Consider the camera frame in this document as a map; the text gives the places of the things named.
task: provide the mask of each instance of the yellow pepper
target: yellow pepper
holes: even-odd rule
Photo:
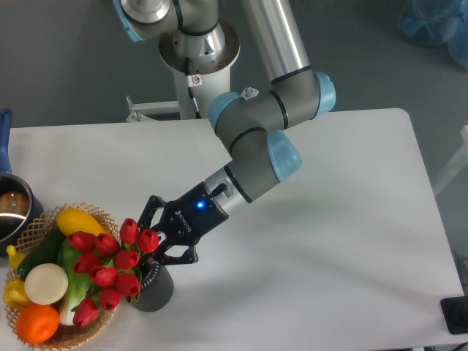
[[[21,252],[16,251],[13,245],[7,246],[7,253],[8,253],[8,260],[10,261],[10,265],[16,271],[20,263],[22,263],[23,260],[25,259],[26,255]]]
[[[20,277],[10,279],[4,288],[3,301],[13,309],[22,310],[31,304]]]
[[[75,232],[87,232],[95,236],[100,233],[109,234],[91,214],[77,208],[61,210],[57,215],[57,225],[65,236]]]

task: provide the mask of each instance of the pot handle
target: pot handle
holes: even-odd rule
[[[11,173],[12,166],[8,157],[8,142],[12,127],[12,111],[4,108],[0,111],[0,173]]]

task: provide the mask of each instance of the red tulip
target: red tulip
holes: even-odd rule
[[[101,287],[111,287],[116,283],[118,271],[115,267],[106,268],[103,265],[95,265],[89,272],[90,280]]]
[[[99,311],[96,303],[90,298],[83,299],[73,316],[73,324],[84,327],[98,318]]]
[[[117,252],[116,255],[116,266],[121,269],[130,269],[134,268],[138,261],[140,260],[140,255],[135,250],[122,250]]]
[[[99,294],[99,303],[103,309],[112,311],[120,303],[120,294],[114,287],[106,287]]]
[[[125,219],[120,228],[120,239],[122,242],[133,245],[137,242],[139,236],[138,223],[131,218]]]
[[[77,249],[82,254],[91,252],[96,247],[96,236],[86,232],[76,232],[68,237],[68,242],[71,246]]]
[[[75,273],[89,273],[91,268],[95,265],[100,265],[100,258],[93,252],[87,252],[79,256],[73,265],[73,271]]]
[[[138,247],[142,252],[149,254],[156,250],[159,245],[158,235],[154,230],[144,229],[141,232],[140,239],[138,239]]]
[[[133,274],[123,273],[117,278],[116,289],[123,296],[135,296],[141,290],[141,283]]]
[[[102,233],[96,237],[96,248],[100,257],[112,257],[119,251],[120,244],[113,236]]]

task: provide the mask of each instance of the black vase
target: black vase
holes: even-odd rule
[[[132,305],[144,312],[155,312],[166,306],[174,292],[174,282],[169,271],[159,263],[143,268],[140,297]]]

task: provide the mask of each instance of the gripper logo text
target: gripper logo text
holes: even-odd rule
[[[191,229],[191,227],[189,226],[189,223],[187,223],[187,220],[185,220],[185,217],[184,217],[184,215],[181,213],[181,210],[176,211],[175,214],[176,214],[176,216],[178,216],[178,218],[181,219],[182,224],[185,225],[185,228],[187,229],[187,232],[190,233],[190,232],[192,231],[192,229]]]

